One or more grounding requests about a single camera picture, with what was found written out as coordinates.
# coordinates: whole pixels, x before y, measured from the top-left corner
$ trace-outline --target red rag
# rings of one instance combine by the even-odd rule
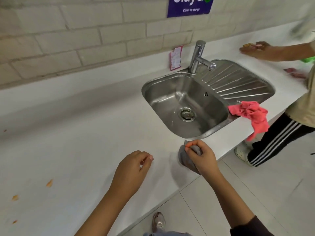
[[[241,104],[228,106],[232,115],[242,116],[250,119],[254,133],[251,134],[247,141],[251,141],[258,133],[268,131],[269,124],[266,119],[268,111],[259,106],[256,101],[242,101]]]

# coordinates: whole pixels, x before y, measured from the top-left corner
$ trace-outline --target stainless steel sink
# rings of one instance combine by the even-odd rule
[[[237,117],[227,106],[240,101],[262,103],[273,87],[257,75],[228,60],[213,60],[213,71],[204,65],[196,74],[187,70],[147,82],[142,95],[163,123],[185,139],[202,139]]]

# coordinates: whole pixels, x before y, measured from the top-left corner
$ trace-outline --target sink drain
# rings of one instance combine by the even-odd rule
[[[179,111],[179,117],[185,122],[192,122],[195,120],[196,115],[191,109],[184,108]]]

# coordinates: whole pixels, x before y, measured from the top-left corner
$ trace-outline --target beige shirt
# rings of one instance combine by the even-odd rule
[[[315,50],[315,41],[311,43]],[[303,125],[315,127],[315,65],[307,80],[308,93],[303,95],[286,110],[286,114]]]

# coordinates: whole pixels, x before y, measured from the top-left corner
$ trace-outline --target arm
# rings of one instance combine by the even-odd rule
[[[106,236],[120,211],[140,188],[152,160],[152,155],[141,151],[126,156],[118,165],[109,190],[75,236]]]
[[[195,154],[189,148],[191,145],[199,146],[203,154],[201,156]],[[231,228],[249,223],[255,215],[221,174],[212,149],[203,141],[194,140],[187,143],[185,151],[196,165],[198,171],[215,191]]]
[[[260,44],[262,47],[258,49],[242,47],[240,48],[240,52],[257,59],[274,62],[294,61],[315,56],[315,50],[312,48],[311,43],[282,47],[270,46],[266,42],[257,42],[256,44]]]

